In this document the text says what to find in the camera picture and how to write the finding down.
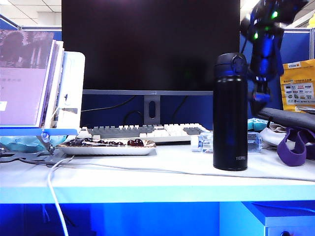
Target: monitor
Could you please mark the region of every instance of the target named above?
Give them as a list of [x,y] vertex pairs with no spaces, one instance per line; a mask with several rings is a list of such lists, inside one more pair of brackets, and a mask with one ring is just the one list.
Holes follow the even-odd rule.
[[239,9],[238,0],[63,0],[62,38],[86,57],[83,94],[211,95],[218,55],[239,51]]

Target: white keyboard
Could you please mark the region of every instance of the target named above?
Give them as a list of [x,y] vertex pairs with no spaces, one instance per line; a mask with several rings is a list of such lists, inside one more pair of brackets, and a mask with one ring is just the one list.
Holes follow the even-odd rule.
[[125,125],[98,126],[93,129],[83,127],[77,138],[93,139],[142,139],[155,143],[187,142],[191,135],[207,131],[201,124],[165,124],[165,125]]

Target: white plate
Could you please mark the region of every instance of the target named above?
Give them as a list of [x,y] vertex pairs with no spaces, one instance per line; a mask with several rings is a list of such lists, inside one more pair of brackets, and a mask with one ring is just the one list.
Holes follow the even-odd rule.
[[58,146],[58,149],[68,155],[147,155],[155,147],[98,147],[98,146],[84,146],[84,147],[71,147],[71,146]]

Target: yellow bag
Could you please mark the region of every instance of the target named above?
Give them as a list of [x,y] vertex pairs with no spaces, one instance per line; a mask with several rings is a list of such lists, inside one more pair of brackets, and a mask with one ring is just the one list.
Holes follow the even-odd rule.
[[283,109],[301,112],[305,107],[315,108],[315,59],[283,64],[280,77]]

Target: black thermos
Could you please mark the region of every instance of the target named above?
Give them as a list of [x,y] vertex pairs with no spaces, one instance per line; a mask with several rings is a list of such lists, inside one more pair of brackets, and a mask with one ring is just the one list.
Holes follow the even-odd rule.
[[220,55],[213,94],[213,165],[247,169],[247,62],[241,53]]

